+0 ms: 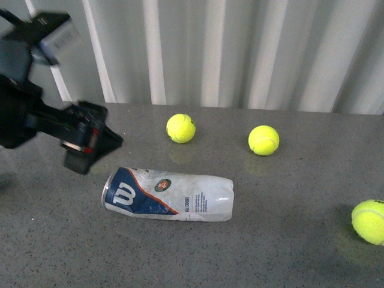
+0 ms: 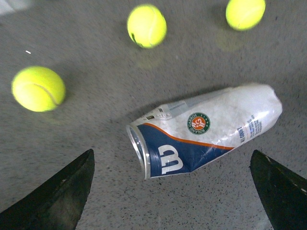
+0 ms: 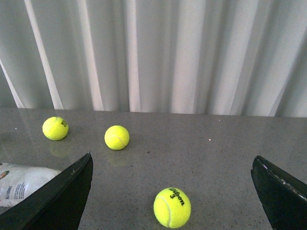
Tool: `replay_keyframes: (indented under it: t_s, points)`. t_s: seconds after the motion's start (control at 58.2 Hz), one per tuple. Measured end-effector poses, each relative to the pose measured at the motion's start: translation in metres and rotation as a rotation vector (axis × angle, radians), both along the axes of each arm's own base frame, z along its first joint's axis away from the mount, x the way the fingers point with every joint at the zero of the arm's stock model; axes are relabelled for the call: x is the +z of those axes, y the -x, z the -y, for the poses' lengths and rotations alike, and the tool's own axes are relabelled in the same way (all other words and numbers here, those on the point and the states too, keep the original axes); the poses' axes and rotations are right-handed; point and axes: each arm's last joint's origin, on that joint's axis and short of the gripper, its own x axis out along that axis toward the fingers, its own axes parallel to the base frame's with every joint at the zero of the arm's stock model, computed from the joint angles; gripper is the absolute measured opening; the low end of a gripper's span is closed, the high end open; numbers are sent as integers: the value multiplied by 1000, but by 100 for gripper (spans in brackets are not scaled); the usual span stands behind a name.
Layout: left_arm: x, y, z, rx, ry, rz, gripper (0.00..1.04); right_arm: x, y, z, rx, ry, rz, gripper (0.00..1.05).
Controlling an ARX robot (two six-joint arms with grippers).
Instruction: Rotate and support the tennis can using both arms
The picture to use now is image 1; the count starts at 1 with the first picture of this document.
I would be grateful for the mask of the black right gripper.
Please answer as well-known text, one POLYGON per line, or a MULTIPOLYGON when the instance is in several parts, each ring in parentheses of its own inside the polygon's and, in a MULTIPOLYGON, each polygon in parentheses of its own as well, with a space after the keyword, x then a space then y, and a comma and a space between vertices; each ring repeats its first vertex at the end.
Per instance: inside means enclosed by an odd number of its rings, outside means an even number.
POLYGON ((85 175, 101 158, 120 148, 123 138, 106 126, 107 109, 80 101, 59 110, 41 104, 26 117, 25 126, 49 134, 66 149, 64 166, 85 175))

